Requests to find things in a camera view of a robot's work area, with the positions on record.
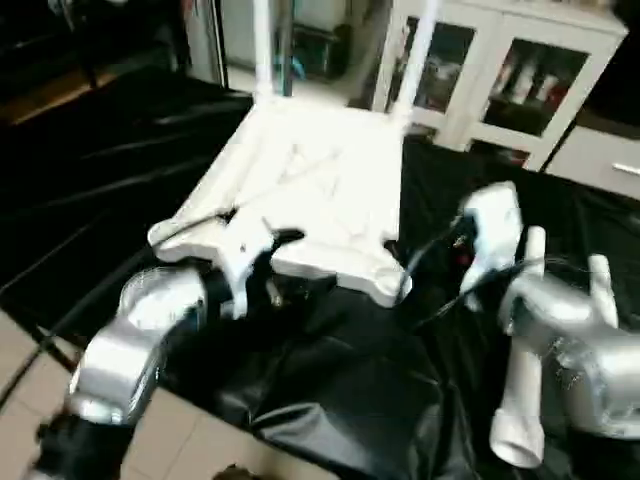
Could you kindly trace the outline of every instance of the white plastic leg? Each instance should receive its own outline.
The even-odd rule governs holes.
[[[525,258],[544,258],[545,230],[528,231]],[[529,267],[542,275],[544,263]],[[502,404],[491,424],[489,443],[500,459],[519,468],[535,468],[542,463],[544,431],[540,424],[542,363],[535,353],[517,339],[511,341],[509,366]]]
[[[609,325],[618,328],[618,311],[611,288],[611,270],[609,260],[604,255],[589,257],[591,272],[591,298],[600,310],[602,318]]]

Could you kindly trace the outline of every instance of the white cabinet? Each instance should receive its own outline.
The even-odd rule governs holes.
[[[547,173],[640,200],[640,140],[576,127]]]
[[[392,106],[423,0],[395,0],[373,109]],[[543,1],[444,0],[413,121],[434,142],[538,170],[626,35],[610,13]]]

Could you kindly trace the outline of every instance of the silver metal joint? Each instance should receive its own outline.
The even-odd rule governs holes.
[[[196,270],[155,268],[135,275],[116,318],[91,340],[69,384],[67,408],[94,423],[132,425],[142,416],[166,357],[167,341],[185,322],[206,318],[206,291]]]

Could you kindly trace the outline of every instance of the silver robotic arm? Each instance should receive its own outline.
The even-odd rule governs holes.
[[[640,439],[640,335],[608,324],[591,297],[550,275],[516,277],[499,318],[539,357],[558,360],[565,411],[576,429]]]
[[[172,341],[197,333],[207,310],[230,299],[219,270],[156,268],[129,280],[114,320],[86,349],[63,412],[39,432],[40,455],[25,479],[119,478]]]

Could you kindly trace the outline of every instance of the white plastic frame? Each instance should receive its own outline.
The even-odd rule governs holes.
[[[270,247],[268,235],[253,238],[264,230],[258,225],[298,228],[306,236],[278,249],[271,261],[276,272],[335,274],[338,285],[392,306],[403,270],[383,243],[398,237],[402,142],[439,4],[425,2],[399,100],[385,115],[276,95],[269,0],[254,0],[255,104],[178,212],[154,225],[148,239],[156,243],[231,207],[238,214],[227,228],[212,223],[177,236],[158,256],[199,256],[225,266],[241,305],[238,317],[246,310],[242,290],[252,268],[247,252]]]

